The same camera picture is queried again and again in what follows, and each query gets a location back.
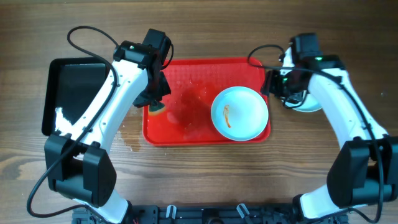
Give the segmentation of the green and orange sponge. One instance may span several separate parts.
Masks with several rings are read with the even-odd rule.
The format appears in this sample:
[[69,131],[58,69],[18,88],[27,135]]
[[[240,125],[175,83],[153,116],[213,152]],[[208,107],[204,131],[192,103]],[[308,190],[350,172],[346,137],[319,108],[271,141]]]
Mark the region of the green and orange sponge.
[[165,111],[165,105],[161,102],[155,101],[153,104],[150,104],[148,107],[148,114],[150,116],[156,116]]

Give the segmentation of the light blue plate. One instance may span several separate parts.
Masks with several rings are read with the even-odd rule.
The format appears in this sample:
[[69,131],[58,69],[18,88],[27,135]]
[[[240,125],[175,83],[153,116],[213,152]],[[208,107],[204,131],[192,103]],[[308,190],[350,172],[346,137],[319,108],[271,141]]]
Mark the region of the light blue plate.
[[233,141],[249,141],[258,137],[269,122],[265,99],[244,86],[221,91],[213,100],[210,113],[215,129]]
[[298,72],[298,70],[291,70],[291,68],[303,68],[303,66],[301,66],[299,63],[295,63],[293,61],[293,53],[291,47],[289,47],[285,51],[284,57],[280,61],[283,61],[283,67],[289,68],[279,71],[282,77],[282,105],[287,109],[292,109],[303,113],[312,113],[322,109],[322,106],[307,90],[298,93],[291,93],[287,90],[289,77],[291,77],[294,72]]

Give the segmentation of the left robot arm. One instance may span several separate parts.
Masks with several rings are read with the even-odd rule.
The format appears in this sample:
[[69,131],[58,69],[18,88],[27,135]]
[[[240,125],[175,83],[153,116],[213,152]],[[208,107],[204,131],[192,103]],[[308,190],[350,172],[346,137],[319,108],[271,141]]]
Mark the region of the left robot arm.
[[132,205],[115,190],[111,145],[130,107],[164,108],[164,75],[174,53],[162,31],[116,44],[113,61],[92,52],[50,64],[42,133],[50,190],[75,200],[92,222],[132,223]]

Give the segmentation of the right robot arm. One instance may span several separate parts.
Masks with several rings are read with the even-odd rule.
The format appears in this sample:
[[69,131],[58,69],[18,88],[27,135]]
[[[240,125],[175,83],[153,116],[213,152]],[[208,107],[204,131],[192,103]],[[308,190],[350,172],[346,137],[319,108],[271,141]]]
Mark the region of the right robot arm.
[[326,184],[294,198],[294,222],[324,221],[367,205],[382,210],[396,200],[397,138],[366,109],[339,56],[325,55],[317,35],[306,33],[290,39],[279,62],[266,67],[261,93],[273,94],[289,110],[322,110],[340,147]]

